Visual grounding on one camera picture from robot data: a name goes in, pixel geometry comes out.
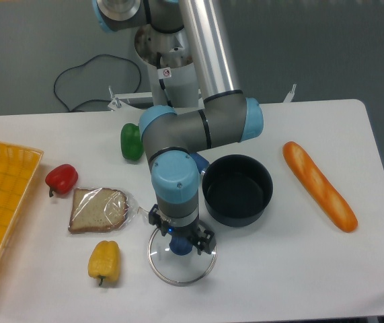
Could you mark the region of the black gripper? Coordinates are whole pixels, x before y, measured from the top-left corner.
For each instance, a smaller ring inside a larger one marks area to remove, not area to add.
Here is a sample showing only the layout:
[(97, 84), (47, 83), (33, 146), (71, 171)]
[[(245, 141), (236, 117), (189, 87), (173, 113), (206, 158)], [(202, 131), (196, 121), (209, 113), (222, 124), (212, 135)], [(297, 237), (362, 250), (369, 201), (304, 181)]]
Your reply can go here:
[(148, 222), (163, 237), (171, 237), (169, 248), (172, 252), (191, 252), (195, 248), (198, 255), (201, 255), (211, 254), (215, 250), (215, 233), (201, 222), (199, 207), (183, 218), (173, 218), (162, 213), (158, 204), (154, 204), (148, 213)]

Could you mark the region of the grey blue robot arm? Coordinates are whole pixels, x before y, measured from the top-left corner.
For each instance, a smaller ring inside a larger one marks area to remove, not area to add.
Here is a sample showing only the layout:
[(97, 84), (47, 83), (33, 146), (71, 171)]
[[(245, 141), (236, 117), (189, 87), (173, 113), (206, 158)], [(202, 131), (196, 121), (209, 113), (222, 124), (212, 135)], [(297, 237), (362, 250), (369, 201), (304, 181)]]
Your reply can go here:
[(149, 223), (198, 253), (211, 253), (215, 237), (199, 225), (199, 171), (191, 155), (258, 137), (264, 125), (260, 105), (240, 88), (221, 2), (94, 1), (93, 10), (107, 31), (147, 26), (178, 37), (191, 54), (203, 109), (178, 114), (168, 104), (153, 106), (139, 130), (157, 199)]

